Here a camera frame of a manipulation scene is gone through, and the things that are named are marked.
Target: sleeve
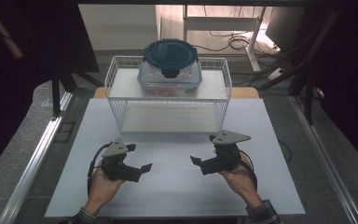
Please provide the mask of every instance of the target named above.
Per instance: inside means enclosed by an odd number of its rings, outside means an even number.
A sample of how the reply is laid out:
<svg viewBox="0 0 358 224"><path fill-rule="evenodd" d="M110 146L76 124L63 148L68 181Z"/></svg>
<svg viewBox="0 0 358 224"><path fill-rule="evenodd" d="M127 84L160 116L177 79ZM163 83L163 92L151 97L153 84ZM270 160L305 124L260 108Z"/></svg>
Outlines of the sleeve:
<svg viewBox="0 0 358 224"><path fill-rule="evenodd" d="M263 201L264 204L257 208L246 208L249 217L254 224L280 224L281 220L275 212L269 200Z"/></svg>
<svg viewBox="0 0 358 224"><path fill-rule="evenodd" d="M83 207L74 217L70 218L67 224L94 224L96 216L88 213Z"/></svg>

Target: plastic food container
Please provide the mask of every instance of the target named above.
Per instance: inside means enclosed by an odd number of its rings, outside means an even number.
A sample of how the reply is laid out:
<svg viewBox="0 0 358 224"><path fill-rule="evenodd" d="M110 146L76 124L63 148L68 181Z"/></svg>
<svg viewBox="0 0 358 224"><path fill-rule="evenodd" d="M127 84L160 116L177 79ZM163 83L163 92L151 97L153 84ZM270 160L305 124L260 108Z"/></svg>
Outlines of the plastic food container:
<svg viewBox="0 0 358 224"><path fill-rule="evenodd" d="M202 82L197 50L182 40L163 39L145 49L138 82L147 96L188 96Z"/></svg>

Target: white wire rack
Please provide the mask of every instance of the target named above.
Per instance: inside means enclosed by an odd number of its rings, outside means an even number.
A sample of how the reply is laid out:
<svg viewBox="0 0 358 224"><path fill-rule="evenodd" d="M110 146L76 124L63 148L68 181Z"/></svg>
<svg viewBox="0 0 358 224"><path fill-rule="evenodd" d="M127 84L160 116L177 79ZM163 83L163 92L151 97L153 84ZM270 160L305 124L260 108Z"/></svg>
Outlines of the white wire rack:
<svg viewBox="0 0 358 224"><path fill-rule="evenodd" d="M105 90L122 132L217 133L231 95L224 58L200 58L202 82L197 94L149 96L137 81L142 56L116 56Z"/></svg>

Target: human hand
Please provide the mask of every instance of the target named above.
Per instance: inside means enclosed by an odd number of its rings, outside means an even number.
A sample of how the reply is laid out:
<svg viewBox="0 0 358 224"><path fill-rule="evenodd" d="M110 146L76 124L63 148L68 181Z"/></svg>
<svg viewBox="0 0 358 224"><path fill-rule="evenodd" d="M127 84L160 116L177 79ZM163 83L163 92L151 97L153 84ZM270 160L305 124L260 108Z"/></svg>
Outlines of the human hand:
<svg viewBox="0 0 358 224"><path fill-rule="evenodd" d="M96 216L100 209L109 203L116 195L120 186L125 180L110 180L101 169L101 162L98 164L92 175L92 185L89 191L89 199L84 208L90 214Z"/></svg>
<svg viewBox="0 0 358 224"><path fill-rule="evenodd" d="M244 153L241 153L241 159L246 164L251 165ZM219 174L225 178L231 189L240 195L250 208L257 208L263 204L263 201L255 190L253 180L245 167L237 164L234 170L222 171Z"/></svg>

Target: white tabletop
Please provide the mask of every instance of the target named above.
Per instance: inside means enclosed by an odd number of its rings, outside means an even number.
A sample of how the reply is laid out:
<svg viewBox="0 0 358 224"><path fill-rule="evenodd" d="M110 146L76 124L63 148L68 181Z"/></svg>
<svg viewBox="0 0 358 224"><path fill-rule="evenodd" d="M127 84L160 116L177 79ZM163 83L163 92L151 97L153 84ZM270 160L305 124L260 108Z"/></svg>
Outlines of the white tabletop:
<svg viewBox="0 0 358 224"><path fill-rule="evenodd" d="M255 164L258 192L278 214L304 214L296 187L261 99L231 100L223 129L244 133L238 143ZM190 156L215 156L207 134L120 133L106 99L91 99L46 217L71 217L87 200L87 172L98 148L121 137L136 144L127 165L153 163L138 183L126 182L101 217L239 217L245 203L219 174L203 175Z"/></svg>

